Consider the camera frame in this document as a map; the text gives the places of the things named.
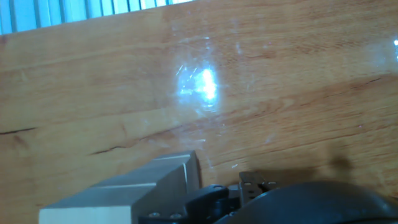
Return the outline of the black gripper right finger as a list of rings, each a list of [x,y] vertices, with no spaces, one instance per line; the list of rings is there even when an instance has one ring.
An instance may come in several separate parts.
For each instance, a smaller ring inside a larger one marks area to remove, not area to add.
[[[279,188],[279,185],[275,181],[271,181],[260,172],[256,172],[257,175],[257,186],[263,191],[268,192]]]

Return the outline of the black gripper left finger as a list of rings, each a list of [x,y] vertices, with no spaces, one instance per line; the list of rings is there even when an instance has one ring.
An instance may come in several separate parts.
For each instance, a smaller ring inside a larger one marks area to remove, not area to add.
[[[143,213],[139,224],[216,223],[257,197],[257,173],[240,172],[238,185],[209,185]]]

